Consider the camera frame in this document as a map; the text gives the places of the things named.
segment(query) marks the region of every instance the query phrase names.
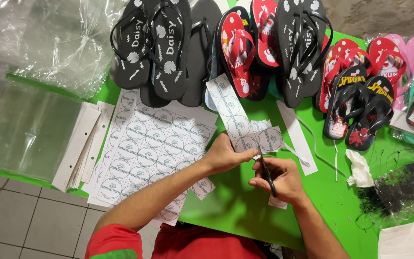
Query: white tile floor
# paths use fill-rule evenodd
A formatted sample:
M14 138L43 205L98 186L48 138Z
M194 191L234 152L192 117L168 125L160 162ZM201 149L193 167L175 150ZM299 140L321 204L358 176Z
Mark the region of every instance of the white tile floor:
M5 181L0 177L0 188ZM84 258L105 211L86 198L11 179L0 192L0 259ZM139 231L144 259L151 258L158 232L151 224Z

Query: red shirt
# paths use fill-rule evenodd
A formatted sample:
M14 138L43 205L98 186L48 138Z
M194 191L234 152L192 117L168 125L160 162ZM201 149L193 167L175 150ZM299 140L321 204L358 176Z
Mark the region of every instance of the red shirt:
M140 234L121 225L102 227L87 244L85 259L142 259ZM161 225L152 259L266 259L252 239L195 226Z

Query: scissors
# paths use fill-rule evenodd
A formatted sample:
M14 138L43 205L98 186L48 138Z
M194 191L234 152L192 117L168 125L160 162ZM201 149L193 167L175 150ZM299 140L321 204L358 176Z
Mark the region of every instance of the scissors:
M274 186L274 183L271 180L271 174L269 173L268 168L266 168L265 160L263 159L263 154L261 153L261 147L258 146L258 152L260 153L261 158L261 177L269 183L269 186L271 187L271 193L274 198L277 198L277 191L276 187Z

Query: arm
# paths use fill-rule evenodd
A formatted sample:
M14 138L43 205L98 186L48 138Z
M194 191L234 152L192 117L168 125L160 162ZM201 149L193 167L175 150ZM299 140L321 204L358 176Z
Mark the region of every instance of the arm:
M130 195L103 214L93 232L110 224L139 231L197 181L233 169L242 162L250 161L257 153L257 150L252 149L235 153L224 131L215 139L204 158Z
M291 159L274 157L265 157L264 162L274 179L277 197L293 205L309 258L350 258L306 195L296 163ZM257 161L252 169L256 170L256 177L250 179L248 184L269 193L268 182L260 178L261 162Z

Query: person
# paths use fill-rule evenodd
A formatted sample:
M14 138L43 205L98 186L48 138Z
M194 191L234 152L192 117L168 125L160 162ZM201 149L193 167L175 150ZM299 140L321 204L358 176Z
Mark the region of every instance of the person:
M257 154L257 150L235 153L227 133L220 133L201 160L135 192L103 214L89 240L85 258L141 259L142 240L137 232L142 227L197 181L233 169ZM306 195L296 163L274 157L264 157L264 161L275 177L278 198L293 206L308 257L350 258ZM260 177L260 161L252 169L256 177L248 184L270 192L269 184ZM178 228L162 224L152 258L265 259L267 255L250 238L201 226Z

